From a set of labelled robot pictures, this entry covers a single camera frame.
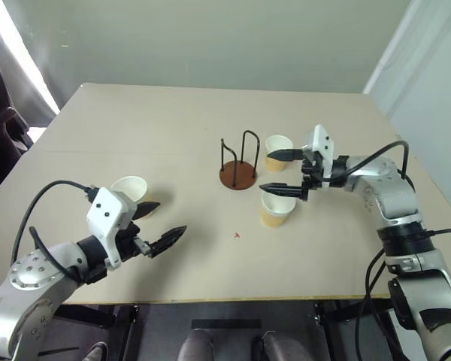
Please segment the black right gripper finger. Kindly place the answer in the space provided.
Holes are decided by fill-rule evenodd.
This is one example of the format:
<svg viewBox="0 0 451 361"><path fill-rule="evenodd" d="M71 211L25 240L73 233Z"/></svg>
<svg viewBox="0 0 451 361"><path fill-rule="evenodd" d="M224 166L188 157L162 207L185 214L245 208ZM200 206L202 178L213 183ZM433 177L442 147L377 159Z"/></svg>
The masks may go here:
<svg viewBox="0 0 451 361"><path fill-rule="evenodd" d="M264 192L280 196L304 199L304 190L300 186L290 186L284 183L268 183L259 186Z"/></svg>
<svg viewBox="0 0 451 361"><path fill-rule="evenodd" d="M293 162L303 160L304 152L302 149L280 149L270 152L267 157L280 162Z"/></svg>

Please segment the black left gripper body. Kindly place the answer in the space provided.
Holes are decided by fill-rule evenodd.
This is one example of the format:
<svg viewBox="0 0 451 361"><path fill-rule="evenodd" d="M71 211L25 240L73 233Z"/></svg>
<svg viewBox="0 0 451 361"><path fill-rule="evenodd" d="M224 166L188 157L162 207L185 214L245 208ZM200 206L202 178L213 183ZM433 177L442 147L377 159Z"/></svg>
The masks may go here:
<svg viewBox="0 0 451 361"><path fill-rule="evenodd" d="M139 232L140 228L133 222L130 222L125 229L119 230L116 234L115 245L122 262L126 262L138 255L150 255L150 245L138 236Z"/></svg>

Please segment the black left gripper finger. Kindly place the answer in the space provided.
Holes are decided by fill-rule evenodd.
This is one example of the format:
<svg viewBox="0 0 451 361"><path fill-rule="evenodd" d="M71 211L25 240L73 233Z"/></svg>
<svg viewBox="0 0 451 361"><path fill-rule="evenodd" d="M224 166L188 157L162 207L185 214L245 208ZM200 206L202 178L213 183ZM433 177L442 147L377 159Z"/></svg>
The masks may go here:
<svg viewBox="0 0 451 361"><path fill-rule="evenodd" d="M132 219L133 220L141 219L142 217L151 214L159 206L160 206L159 202L140 202L137 204L137 208Z"/></svg>
<svg viewBox="0 0 451 361"><path fill-rule="evenodd" d="M149 244L149 258L154 258L171 248L186 231L187 226L178 226L162 234L161 238Z"/></svg>

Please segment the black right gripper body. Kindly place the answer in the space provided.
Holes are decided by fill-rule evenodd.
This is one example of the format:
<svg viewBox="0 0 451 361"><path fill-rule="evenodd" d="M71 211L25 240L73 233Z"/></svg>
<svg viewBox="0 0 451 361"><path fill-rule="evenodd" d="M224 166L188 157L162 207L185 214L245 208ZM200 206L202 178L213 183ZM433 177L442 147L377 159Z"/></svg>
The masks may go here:
<svg viewBox="0 0 451 361"><path fill-rule="evenodd" d="M303 174L301 200L306 202L310 190L322 188L323 158L319 151L303 151L301 172Z"/></svg>

